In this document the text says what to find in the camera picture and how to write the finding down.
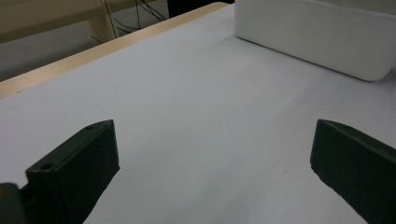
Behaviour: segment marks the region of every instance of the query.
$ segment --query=white box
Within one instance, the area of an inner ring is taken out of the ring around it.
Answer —
[[[396,65],[396,16],[358,7],[236,0],[235,34],[368,81],[379,80]]]

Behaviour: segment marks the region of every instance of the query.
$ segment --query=black cable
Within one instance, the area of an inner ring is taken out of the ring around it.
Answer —
[[[154,14],[154,12],[152,12],[149,7],[148,9],[146,9],[145,7],[143,7],[143,5],[140,5],[143,9],[145,9],[145,11],[147,11],[147,13],[149,13],[150,15],[152,15],[153,17],[155,17],[158,21],[163,21],[162,18],[158,17],[157,15]]]
[[[140,26],[139,6],[137,5],[137,0],[134,0],[134,3],[136,4],[137,24],[139,29],[141,29],[142,27]]]
[[[93,35],[91,35],[91,38],[92,39],[94,39],[94,40],[96,40],[99,44],[103,44],[103,42],[102,41],[100,41],[100,40],[98,40],[98,39],[96,39]]]
[[[163,16],[161,13],[159,13],[157,10],[155,10],[154,7],[151,7],[145,0],[140,0],[142,3],[144,3],[148,8],[151,10],[154,10],[160,17],[162,17],[164,20],[166,20],[165,16]]]
[[[120,27],[118,27],[118,26],[117,26],[117,29],[119,29],[119,30],[121,30],[121,31],[123,31],[123,32],[125,32],[125,33],[127,33],[127,34],[130,34],[130,33],[131,33],[130,31],[124,30],[124,29],[122,29],[122,28],[120,28]]]
[[[122,24],[120,21],[118,21],[116,18],[114,18],[114,21],[116,21],[119,25],[121,25],[122,27],[125,27],[127,29],[131,29],[131,30],[138,30],[139,28],[134,28],[134,27],[130,27],[130,26],[126,26],[124,24]]]

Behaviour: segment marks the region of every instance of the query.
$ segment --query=white tabletop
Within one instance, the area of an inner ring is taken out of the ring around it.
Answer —
[[[87,224],[362,224],[310,168],[316,122],[396,147],[396,75],[369,83],[239,39],[229,6],[4,98],[0,115],[0,182],[20,187],[115,120],[121,169]]]

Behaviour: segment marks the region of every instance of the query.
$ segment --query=wooden table edge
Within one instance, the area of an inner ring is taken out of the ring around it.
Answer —
[[[84,50],[55,63],[47,64],[33,71],[2,81],[0,82],[0,99],[19,93],[20,91],[27,90],[35,85],[76,69],[86,63],[102,58],[114,51],[131,46],[132,44],[178,27],[179,25],[189,21],[196,20],[226,6],[228,6],[228,4],[217,2],[205,7],[197,8],[180,16],[159,22],[140,31],[136,31],[130,35],[125,35],[92,49]]]

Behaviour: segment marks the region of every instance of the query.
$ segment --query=cable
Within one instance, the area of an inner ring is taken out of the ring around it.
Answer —
[[[151,9],[148,7],[148,9],[146,9],[145,7],[143,7],[143,5],[140,5],[143,9],[145,9],[145,11],[147,11],[147,13],[149,13],[150,15],[152,15],[153,17],[155,17],[158,21],[163,21],[162,18],[158,17],[157,15],[154,14],[153,11],[151,11]]]
[[[130,34],[130,33],[131,33],[130,31],[124,30],[124,29],[122,29],[122,28],[120,28],[120,27],[118,27],[118,26],[117,26],[117,29],[119,29],[119,30],[121,30],[121,31],[123,31],[123,32],[125,32],[125,33],[127,33],[127,34]]]
[[[127,29],[131,29],[131,30],[138,30],[139,28],[134,28],[134,27],[130,27],[130,26],[126,26],[124,24],[122,24],[120,21],[118,21],[116,18],[114,18],[114,21],[116,21],[119,25],[121,25],[122,27],[125,27]]]
[[[137,0],[134,0],[134,3],[136,4],[137,24],[138,24],[139,30],[140,30],[142,27],[140,26],[139,7],[137,6]]]
[[[163,16],[161,13],[159,13],[157,10],[155,10],[155,8],[151,7],[145,0],[140,0],[142,3],[144,3],[148,8],[150,8],[151,10],[154,10],[161,18],[163,18],[164,20],[166,20],[165,16]]]

